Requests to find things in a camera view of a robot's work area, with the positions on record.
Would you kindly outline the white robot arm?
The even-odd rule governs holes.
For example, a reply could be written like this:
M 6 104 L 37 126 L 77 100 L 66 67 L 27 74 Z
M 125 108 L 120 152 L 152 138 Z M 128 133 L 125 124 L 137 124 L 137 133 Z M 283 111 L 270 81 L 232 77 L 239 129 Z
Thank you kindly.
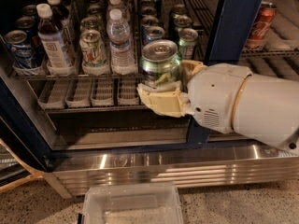
M 196 122 L 219 133 L 239 133 L 299 154 L 299 82 L 252 73 L 246 66 L 205 66 L 186 60 L 183 79 L 160 88 L 140 83 L 143 104 L 158 115 Z

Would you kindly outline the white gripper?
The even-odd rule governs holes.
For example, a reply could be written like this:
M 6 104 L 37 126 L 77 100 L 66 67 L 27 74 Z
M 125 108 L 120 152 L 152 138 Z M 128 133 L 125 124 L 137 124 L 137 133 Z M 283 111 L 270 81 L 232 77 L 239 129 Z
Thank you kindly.
M 140 83 L 137 92 L 141 102 L 158 115 L 174 118 L 190 115 L 192 109 L 199 125 L 230 133 L 236 97 L 252 71 L 228 63 L 206 67 L 194 60 L 183 60 L 181 65 L 182 83 L 176 81 L 157 89 Z M 182 84 L 188 84 L 188 94 L 182 91 Z

